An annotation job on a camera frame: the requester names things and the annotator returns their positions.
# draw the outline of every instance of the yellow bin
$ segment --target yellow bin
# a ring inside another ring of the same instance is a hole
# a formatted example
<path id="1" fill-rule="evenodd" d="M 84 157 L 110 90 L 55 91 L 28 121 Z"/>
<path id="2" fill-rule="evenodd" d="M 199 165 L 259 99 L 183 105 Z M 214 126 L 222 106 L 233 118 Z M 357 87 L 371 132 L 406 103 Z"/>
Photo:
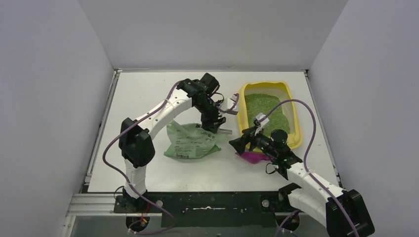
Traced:
<path id="1" fill-rule="evenodd" d="M 237 114 L 237 120 L 239 122 L 239 130 L 249 128 L 248 123 L 248 112 L 246 108 L 245 95 L 250 94 L 268 94 L 278 97 L 280 101 L 292 99 L 290 88 L 284 81 L 259 81 L 246 83 L 239 90 L 239 113 Z M 282 112 L 287 117 L 290 124 L 290 134 L 288 134 L 287 145 L 291 148 L 297 148 L 302 143 L 302 132 L 298 122 L 297 111 L 295 109 L 294 102 L 288 102 L 283 104 Z M 255 149 L 254 152 L 262 153 L 261 150 Z"/>

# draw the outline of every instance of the green granules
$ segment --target green granules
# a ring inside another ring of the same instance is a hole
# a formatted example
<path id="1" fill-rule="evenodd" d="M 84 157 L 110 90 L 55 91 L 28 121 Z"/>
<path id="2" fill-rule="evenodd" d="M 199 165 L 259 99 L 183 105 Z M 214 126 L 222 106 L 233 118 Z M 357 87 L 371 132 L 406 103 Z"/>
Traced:
<path id="1" fill-rule="evenodd" d="M 253 118 L 259 114 L 267 114 L 274 108 L 280 101 L 278 97 L 267 94 L 251 94 L 245 95 L 246 108 L 248 111 L 249 126 L 253 126 Z M 263 135 L 270 136 L 271 132 L 275 129 L 282 129 L 288 134 L 290 133 L 290 124 L 287 117 L 282 113 L 281 106 L 278 107 L 270 116 L 269 123 L 265 127 Z"/>

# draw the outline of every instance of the litter box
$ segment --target litter box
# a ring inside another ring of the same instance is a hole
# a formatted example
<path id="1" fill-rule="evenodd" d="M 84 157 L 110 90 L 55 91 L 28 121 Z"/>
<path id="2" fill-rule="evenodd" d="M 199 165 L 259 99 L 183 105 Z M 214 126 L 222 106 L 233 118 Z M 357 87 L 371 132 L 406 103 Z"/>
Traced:
<path id="1" fill-rule="evenodd" d="M 239 123 L 239 130 L 242 134 L 242 130 L 249 128 L 248 112 L 246 109 L 245 96 L 250 94 L 267 94 L 277 97 L 280 101 L 292 99 L 290 89 L 284 81 L 259 81 L 246 83 L 240 88 L 239 93 L 239 113 L 237 114 L 237 120 Z M 291 149 L 295 149 L 302 143 L 302 132 L 298 122 L 297 111 L 295 109 L 294 102 L 288 102 L 283 104 L 282 112 L 288 120 L 290 125 L 290 133 L 288 134 L 287 145 Z M 261 153 L 259 149 L 254 149 L 254 152 Z"/>

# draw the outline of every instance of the green plastic bag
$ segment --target green plastic bag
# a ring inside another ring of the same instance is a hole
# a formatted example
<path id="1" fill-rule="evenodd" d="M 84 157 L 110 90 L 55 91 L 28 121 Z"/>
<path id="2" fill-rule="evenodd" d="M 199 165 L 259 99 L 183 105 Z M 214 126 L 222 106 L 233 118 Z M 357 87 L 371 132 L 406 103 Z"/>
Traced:
<path id="1" fill-rule="evenodd" d="M 166 125 L 166 129 L 171 145 L 164 155 L 173 158 L 199 159 L 221 151 L 216 142 L 227 138 L 227 134 L 214 134 L 205 131 L 197 123 L 180 125 L 172 120 Z"/>

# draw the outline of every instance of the barcode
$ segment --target barcode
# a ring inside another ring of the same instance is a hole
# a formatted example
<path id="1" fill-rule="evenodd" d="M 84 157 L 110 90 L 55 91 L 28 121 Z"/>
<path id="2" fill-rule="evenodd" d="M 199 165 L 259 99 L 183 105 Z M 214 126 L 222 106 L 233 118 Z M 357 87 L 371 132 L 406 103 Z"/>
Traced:
<path id="1" fill-rule="evenodd" d="M 178 154 L 178 153 L 176 153 L 176 157 L 183 158 L 183 159 L 189 159 L 189 155 L 182 155 L 182 154 Z"/>

